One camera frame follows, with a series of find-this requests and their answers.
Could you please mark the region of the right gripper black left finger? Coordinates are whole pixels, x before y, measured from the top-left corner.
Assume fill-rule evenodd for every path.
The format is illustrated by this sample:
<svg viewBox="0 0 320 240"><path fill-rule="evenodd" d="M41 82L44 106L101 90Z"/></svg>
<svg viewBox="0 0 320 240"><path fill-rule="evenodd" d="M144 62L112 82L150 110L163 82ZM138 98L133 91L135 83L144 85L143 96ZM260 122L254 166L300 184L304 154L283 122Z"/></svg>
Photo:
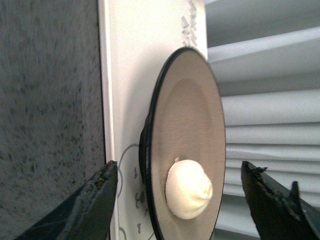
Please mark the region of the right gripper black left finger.
<svg viewBox="0 0 320 240"><path fill-rule="evenodd" d="M19 240L105 240L117 195L118 168L109 161Z"/></svg>

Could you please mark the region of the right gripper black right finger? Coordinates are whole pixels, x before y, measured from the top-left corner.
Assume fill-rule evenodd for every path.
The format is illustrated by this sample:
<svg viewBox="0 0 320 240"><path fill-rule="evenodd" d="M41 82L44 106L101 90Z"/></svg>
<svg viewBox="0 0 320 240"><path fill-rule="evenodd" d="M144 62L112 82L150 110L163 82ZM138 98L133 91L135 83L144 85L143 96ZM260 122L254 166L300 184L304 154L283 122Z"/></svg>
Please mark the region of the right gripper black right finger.
<svg viewBox="0 0 320 240"><path fill-rule="evenodd" d="M262 240L318 240L320 212L301 199L299 185L291 189L268 176L265 167L241 165L241 180L251 217Z"/></svg>

